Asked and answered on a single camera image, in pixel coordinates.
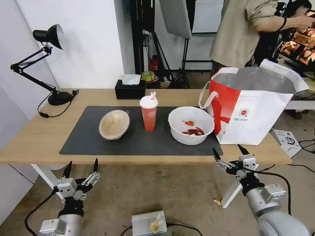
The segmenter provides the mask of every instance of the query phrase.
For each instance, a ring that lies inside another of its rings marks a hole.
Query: desk lamp
[[[47,84],[43,81],[40,81],[33,76],[24,72],[24,69],[27,67],[35,64],[36,62],[44,59],[45,57],[49,56],[52,53],[52,47],[48,45],[51,43],[55,47],[63,50],[65,46],[65,37],[63,30],[59,24],[51,26],[48,30],[34,30],[33,37],[35,40],[41,42],[44,46],[41,50],[35,52],[34,54],[30,55],[29,57],[23,59],[22,61],[11,65],[11,70],[24,76],[25,78],[33,81],[34,83],[40,85],[41,87],[49,90],[51,92],[50,97],[48,98],[48,103],[53,106],[58,106],[70,102],[73,99],[73,95],[68,92],[59,92],[55,86]],[[34,61],[27,61],[30,58],[34,57],[35,55],[45,52],[46,54]]]

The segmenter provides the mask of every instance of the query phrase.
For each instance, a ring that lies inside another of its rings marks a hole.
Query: red and white bag
[[[209,97],[202,106],[208,84]],[[306,89],[298,73],[264,60],[260,67],[221,68],[204,86],[199,107],[214,117],[220,144],[258,145],[292,96]]]

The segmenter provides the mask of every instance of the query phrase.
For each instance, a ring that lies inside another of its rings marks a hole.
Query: bracelet
[[[279,31],[282,30],[282,28],[285,26],[285,24],[286,24],[286,18],[283,18],[283,19],[284,19],[284,21],[283,21],[282,26],[281,26],[276,32],[279,32]]]

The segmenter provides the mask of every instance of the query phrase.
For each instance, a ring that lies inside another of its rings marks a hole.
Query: beige jacket
[[[209,57],[228,67],[242,68],[258,44],[257,26],[276,12],[278,0],[224,0],[221,23]]]

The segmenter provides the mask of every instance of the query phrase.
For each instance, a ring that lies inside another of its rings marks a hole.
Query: table leg
[[[232,202],[232,200],[235,198],[235,196],[239,193],[241,189],[242,189],[242,185],[240,184],[238,180],[235,180],[221,200],[222,207],[227,208],[228,205]]]
[[[54,173],[50,170],[47,165],[36,165],[31,164],[31,166],[39,173],[39,175],[44,179],[44,181],[53,189],[54,186],[57,186],[59,183],[58,178],[54,175]],[[64,200],[63,196],[60,192],[57,195]]]

